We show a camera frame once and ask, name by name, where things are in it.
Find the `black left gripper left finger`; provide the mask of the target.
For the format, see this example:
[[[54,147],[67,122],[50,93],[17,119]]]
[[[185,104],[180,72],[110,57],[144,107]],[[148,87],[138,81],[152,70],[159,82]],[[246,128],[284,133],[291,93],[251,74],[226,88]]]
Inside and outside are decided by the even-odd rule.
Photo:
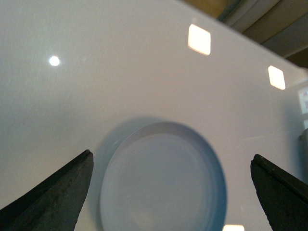
[[[86,199],[93,153],[85,150],[0,211],[2,231],[72,231]]]

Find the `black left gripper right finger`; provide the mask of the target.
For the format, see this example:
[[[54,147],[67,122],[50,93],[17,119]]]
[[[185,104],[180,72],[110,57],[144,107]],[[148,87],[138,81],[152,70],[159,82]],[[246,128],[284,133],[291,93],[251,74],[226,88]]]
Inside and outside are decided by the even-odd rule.
[[[256,154],[250,164],[257,197],[274,231],[308,229],[308,185]]]

